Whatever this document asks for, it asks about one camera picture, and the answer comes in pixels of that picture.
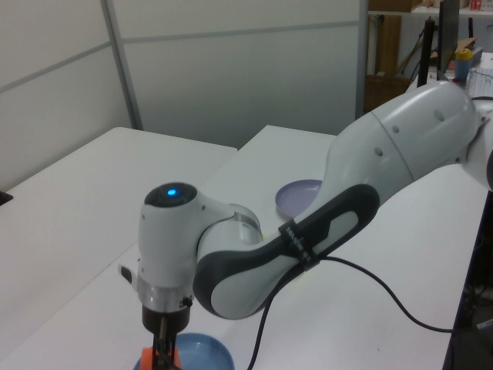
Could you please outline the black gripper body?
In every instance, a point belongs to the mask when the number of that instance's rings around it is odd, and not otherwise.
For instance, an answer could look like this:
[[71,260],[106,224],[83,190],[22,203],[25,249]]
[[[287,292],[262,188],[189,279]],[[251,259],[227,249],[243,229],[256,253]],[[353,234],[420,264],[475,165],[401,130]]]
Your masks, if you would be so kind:
[[159,337],[163,325],[165,337],[171,338],[183,331],[189,324],[190,312],[190,308],[185,308],[174,312],[162,313],[142,306],[143,326],[147,331]]

